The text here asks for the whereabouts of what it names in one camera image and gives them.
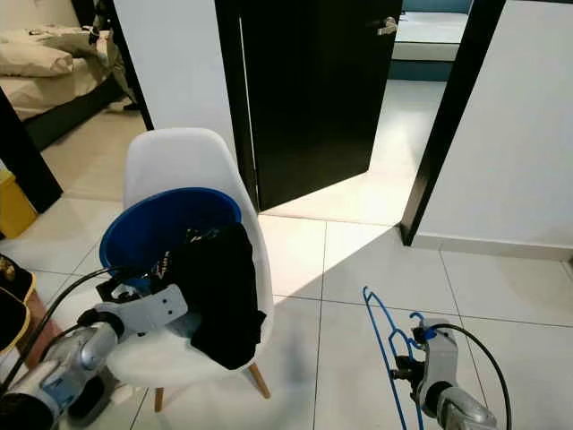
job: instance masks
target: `wire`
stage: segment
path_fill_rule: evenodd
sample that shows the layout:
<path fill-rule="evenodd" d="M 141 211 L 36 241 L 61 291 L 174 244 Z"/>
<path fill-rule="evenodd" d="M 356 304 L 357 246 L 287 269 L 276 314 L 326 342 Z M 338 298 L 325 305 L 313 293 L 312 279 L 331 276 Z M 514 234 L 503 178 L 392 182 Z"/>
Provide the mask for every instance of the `wire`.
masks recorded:
<path fill-rule="evenodd" d="M 47 352 L 54 346 L 54 344 L 56 342 L 58 342 L 61 338 L 65 337 L 66 335 L 70 334 L 72 331 L 79 329 L 81 326 L 79 324 L 75 324 L 72 327 L 70 327 L 69 329 L 65 329 L 64 331 L 62 331 L 61 333 L 59 333 L 57 336 L 55 336 L 54 338 L 52 338 L 48 344 L 46 345 L 46 347 L 44 348 L 44 350 L 42 351 L 42 354 L 39 356 L 39 361 L 44 361 L 44 358 L 46 358 L 46 354 Z"/>
<path fill-rule="evenodd" d="M 28 341 L 26 342 L 26 344 L 22 347 L 21 352 L 20 352 L 20 357 L 18 358 L 18 360 L 16 361 L 16 364 L 13 366 L 12 370 L 10 371 L 8 376 L 6 376 L 6 379 L 2 383 L 2 388 L 0 388 L 0 396 L 8 391 L 10 384 L 12 383 L 12 381 L 14 380 L 14 377 L 16 376 L 18 371 L 20 370 L 21 365 L 24 363 L 24 361 L 26 361 L 26 358 L 28 358 L 28 355 L 32 351 L 32 347 L 34 346 L 34 344 L 38 340 L 39 335 L 42 333 L 42 331 L 46 327 L 46 324 L 49 321 L 50 317 L 52 316 L 54 311 L 57 309 L 57 307 L 60 305 L 60 303 L 62 303 L 62 301 L 66 298 L 66 296 L 69 295 L 72 291 L 74 291 L 81 284 L 83 284 L 86 280 L 90 280 L 92 278 L 95 278 L 96 276 L 101 275 L 102 273 L 108 273 L 110 271 L 120 271 L 120 270 L 125 270 L 125 269 L 126 268 L 124 266 L 115 266 L 115 267 L 108 267 L 105 269 L 100 269 L 98 271 L 93 271 L 92 273 L 85 275 L 85 276 L 82 276 L 81 278 L 76 280 L 72 285 L 70 285 L 68 288 L 66 288 L 64 291 L 62 291 L 58 295 L 58 297 L 56 297 L 56 300 L 54 300 L 54 303 L 52 303 L 52 305 L 47 309 L 47 311 L 44 314 L 44 317 L 42 318 L 42 321 L 39 323 L 38 327 L 36 327 L 34 332 L 28 338 Z"/>
<path fill-rule="evenodd" d="M 428 330 L 437 330 L 437 329 L 451 329 L 459 331 L 460 333 L 464 333 L 469 339 L 471 339 L 475 343 L 475 345 L 480 347 L 483 353 L 490 359 L 493 368 L 495 368 L 496 374 L 498 374 L 498 378 L 500 379 L 500 384 L 501 384 L 501 390 L 503 391 L 503 400 L 505 402 L 505 416 L 506 416 L 505 427 L 507 430 L 511 430 L 511 404 L 509 403 L 508 385 L 505 383 L 505 378 L 503 377 L 503 373 L 501 372 L 500 366 L 498 365 L 497 361 L 495 361 L 495 358 L 493 358 L 492 353 L 489 351 L 487 347 L 485 347 L 485 345 L 478 338 L 476 338 L 476 336 L 474 336 L 472 333 L 470 333 L 463 327 L 459 327 L 458 325 L 455 324 L 440 323 L 440 324 L 434 324 Z"/>

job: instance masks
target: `baseboard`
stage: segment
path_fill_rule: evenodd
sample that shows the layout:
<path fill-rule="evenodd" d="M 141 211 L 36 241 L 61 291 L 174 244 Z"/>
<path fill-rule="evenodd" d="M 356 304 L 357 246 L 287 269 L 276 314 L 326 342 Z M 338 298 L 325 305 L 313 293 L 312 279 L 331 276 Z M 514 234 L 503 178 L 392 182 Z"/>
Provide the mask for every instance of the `baseboard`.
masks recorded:
<path fill-rule="evenodd" d="M 457 253 L 501 255 L 506 257 L 535 258 L 568 262 L 573 258 L 573 248 L 561 246 L 512 244 L 482 239 L 466 239 L 418 234 L 415 235 L 414 248 L 439 249 Z"/>

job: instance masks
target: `blue bucket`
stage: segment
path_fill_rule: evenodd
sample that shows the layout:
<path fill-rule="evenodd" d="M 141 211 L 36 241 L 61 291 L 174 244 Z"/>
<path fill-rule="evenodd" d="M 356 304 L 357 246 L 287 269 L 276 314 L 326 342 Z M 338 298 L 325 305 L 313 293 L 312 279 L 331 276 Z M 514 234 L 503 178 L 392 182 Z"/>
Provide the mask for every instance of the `blue bucket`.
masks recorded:
<path fill-rule="evenodd" d="M 124 211 L 101 240 L 99 259 L 104 267 L 126 266 L 149 271 L 166 251 L 181 245 L 187 230 L 204 233 L 241 222 L 235 201 L 209 188 L 177 188 L 152 195 Z M 145 279 L 125 282 L 147 289 Z"/>

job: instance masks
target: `yellow bin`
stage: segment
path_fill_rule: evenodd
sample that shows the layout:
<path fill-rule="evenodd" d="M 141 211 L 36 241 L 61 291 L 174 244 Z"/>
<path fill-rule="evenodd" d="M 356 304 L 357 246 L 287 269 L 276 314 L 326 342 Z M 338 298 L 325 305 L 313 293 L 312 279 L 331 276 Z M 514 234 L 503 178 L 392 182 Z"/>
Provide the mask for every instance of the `yellow bin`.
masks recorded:
<path fill-rule="evenodd" d="M 6 237 L 17 237 L 36 219 L 36 212 L 16 184 L 16 177 L 0 168 L 0 231 Z"/>

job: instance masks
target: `blue object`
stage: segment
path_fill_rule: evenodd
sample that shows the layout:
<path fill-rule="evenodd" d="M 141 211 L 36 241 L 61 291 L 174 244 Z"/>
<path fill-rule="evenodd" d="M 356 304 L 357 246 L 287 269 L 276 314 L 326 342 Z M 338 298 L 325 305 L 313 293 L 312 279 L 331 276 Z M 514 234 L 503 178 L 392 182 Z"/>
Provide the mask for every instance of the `blue object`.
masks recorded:
<path fill-rule="evenodd" d="M 181 245 L 189 228 L 200 233 L 241 222 L 241 211 L 228 195 L 209 188 L 177 188 L 148 197 L 125 210 L 101 240 L 104 267 L 149 271 L 166 251 Z M 125 282 L 146 289 L 145 279 Z"/>
<path fill-rule="evenodd" d="M 416 349 L 422 349 L 422 347 L 420 345 L 418 345 L 414 339 L 408 338 L 406 336 L 406 334 L 396 326 L 396 324 L 394 323 L 394 320 L 392 320 L 392 317 L 391 317 L 390 313 L 388 312 L 388 309 L 386 309 L 386 306 L 382 303 L 380 298 L 378 296 L 376 296 L 376 294 L 373 291 L 368 292 L 368 287 L 364 287 L 362 290 L 362 294 L 364 297 L 364 302 L 366 303 L 366 307 L 368 309 L 368 314 L 370 315 L 370 319 L 372 321 L 372 327 L 374 328 L 374 332 L 376 333 L 376 340 L 378 341 L 378 345 L 380 346 L 382 358 L 384 358 L 384 365 L 386 366 L 386 372 L 388 374 L 388 379 L 390 381 L 390 386 L 392 388 L 392 394 L 394 395 L 394 401 L 396 402 L 396 408 L 398 409 L 398 416 L 400 418 L 400 423 L 402 423 L 402 429 L 406 430 L 406 421 L 404 419 L 404 412 L 402 411 L 402 405 L 400 404 L 400 399 L 398 398 L 398 391 L 396 389 L 396 384 L 394 383 L 394 378 L 392 378 L 392 375 L 391 375 L 392 369 L 390 367 L 388 355 L 386 353 L 386 349 L 384 348 L 384 344 L 382 343 L 382 337 L 380 335 L 380 331 L 378 330 L 378 324 L 376 324 L 376 320 L 374 318 L 374 313 L 372 311 L 371 301 L 374 299 L 378 303 L 382 312 L 385 314 L 386 318 L 388 319 L 388 323 L 390 325 L 390 328 L 392 329 L 392 331 L 390 332 L 390 335 L 388 336 L 388 342 L 389 342 L 392 356 L 394 357 L 395 362 L 396 362 L 396 357 L 398 356 L 398 354 L 396 352 L 396 348 L 394 347 L 394 337 L 396 335 L 401 337 L 402 340 L 406 343 L 406 348 L 408 350 L 408 356 L 410 357 L 410 360 L 414 360 L 414 355 L 412 354 L 412 347 L 414 347 Z M 419 312 L 412 312 L 410 314 L 410 318 L 414 318 L 414 317 L 417 317 L 420 320 L 423 319 L 422 314 L 420 314 Z M 418 429 L 423 430 L 422 411 L 420 410 L 420 407 L 418 405 L 415 405 L 415 408 L 416 408 L 417 417 L 418 417 Z"/>

